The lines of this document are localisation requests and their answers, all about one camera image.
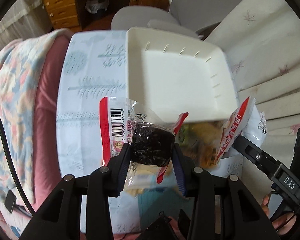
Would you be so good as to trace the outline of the black trash bag bin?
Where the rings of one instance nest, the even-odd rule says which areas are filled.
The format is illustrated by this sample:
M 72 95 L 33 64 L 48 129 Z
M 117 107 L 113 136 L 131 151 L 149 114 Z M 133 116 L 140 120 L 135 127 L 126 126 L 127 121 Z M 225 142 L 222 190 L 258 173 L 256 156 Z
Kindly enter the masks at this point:
M 98 11 L 107 11 L 109 0 L 88 0 L 85 4 L 85 9 L 91 13 L 96 14 Z

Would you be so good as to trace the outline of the white plastic storage bin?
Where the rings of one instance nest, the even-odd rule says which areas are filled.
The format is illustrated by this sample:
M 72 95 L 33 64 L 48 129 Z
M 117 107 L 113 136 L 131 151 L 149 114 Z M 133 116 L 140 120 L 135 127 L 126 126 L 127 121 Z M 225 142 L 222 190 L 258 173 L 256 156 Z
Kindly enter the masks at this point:
M 126 36 L 126 97 L 174 122 L 226 120 L 238 107 L 230 69 L 218 46 L 150 28 Z

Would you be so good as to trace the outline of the red edged dark plum packet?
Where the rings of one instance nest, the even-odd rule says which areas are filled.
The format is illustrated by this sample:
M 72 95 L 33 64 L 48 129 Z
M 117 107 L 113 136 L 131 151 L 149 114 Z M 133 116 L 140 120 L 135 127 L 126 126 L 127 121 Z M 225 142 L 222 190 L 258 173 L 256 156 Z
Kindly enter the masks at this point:
M 181 113 L 169 124 L 150 108 L 128 98 L 104 97 L 99 102 L 99 122 L 102 140 L 102 163 L 119 155 L 125 143 L 132 146 L 134 164 L 156 166 L 156 183 L 164 180 L 172 157 L 175 137 L 189 116 Z

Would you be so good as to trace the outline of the white floral curtain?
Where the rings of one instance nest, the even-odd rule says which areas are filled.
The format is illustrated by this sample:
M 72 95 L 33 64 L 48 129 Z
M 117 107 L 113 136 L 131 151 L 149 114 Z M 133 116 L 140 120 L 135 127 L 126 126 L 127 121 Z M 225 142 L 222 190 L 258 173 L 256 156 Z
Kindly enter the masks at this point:
M 262 149 L 289 166 L 300 128 L 300 20 L 284 0 L 243 0 L 207 37 L 226 54 L 238 98 L 266 116 Z

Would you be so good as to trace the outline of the patterned light blue tablecloth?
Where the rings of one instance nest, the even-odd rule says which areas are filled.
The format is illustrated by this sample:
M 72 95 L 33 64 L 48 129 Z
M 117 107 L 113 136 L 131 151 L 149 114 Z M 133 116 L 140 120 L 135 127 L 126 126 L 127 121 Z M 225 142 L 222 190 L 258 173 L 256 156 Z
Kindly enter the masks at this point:
M 57 152 L 62 175 L 86 176 L 102 166 L 99 102 L 126 97 L 127 31 L 75 34 L 57 98 Z

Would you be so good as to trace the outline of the orange crab noodle snack packet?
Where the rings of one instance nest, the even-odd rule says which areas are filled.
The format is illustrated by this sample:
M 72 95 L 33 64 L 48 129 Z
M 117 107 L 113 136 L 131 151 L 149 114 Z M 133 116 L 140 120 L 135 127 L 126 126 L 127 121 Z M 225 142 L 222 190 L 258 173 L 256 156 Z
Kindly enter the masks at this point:
M 176 136 L 183 155 L 202 168 L 215 167 L 223 124 L 223 120 L 183 124 Z

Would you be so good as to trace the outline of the floral pastel blanket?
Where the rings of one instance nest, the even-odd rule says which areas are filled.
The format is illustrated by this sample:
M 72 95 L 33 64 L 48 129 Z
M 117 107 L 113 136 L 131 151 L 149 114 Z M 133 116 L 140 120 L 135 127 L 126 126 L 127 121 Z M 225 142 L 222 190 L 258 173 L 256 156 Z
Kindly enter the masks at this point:
M 37 210 L 61 180 L 56 112 L 72 32 L 14 40 L 0 51 L 0 118 L 21 186 Z

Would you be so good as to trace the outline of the white red snack packet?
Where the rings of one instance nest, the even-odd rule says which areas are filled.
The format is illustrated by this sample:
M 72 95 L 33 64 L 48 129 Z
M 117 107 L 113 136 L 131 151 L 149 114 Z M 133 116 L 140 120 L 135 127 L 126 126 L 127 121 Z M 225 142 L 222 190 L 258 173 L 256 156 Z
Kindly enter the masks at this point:
M 239 135 L 258 147 L 263 144 L 267 135 L 266 117 L 264 112 L 257 110 L 255 101 L 253 97 L 246 98 L 223 125 L 222 137 L 216 153 L 216 164 L 230 150 Z

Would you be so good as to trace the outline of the pale crumbly cookie packet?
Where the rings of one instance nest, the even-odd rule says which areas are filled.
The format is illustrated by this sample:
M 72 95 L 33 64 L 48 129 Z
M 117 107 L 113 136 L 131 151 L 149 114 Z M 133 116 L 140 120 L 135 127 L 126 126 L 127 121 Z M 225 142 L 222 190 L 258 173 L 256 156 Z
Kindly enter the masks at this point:
M 145 190 L 173 188 L 177 185 L 172 163 L 168 166 L 142 165 L 130 162 L 123 190 L 132 195 L 143 194 Z

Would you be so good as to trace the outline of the grey office chair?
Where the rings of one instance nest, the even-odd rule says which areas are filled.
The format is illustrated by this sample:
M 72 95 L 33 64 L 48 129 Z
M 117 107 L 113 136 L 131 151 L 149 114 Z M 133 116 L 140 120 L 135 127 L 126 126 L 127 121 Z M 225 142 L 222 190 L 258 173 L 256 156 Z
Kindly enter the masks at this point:
M 144 27 L 198 37 L 218 25 L 242 0 L 170 0 L 169 11 L 130 5 L 112 19 L 111 30 Z

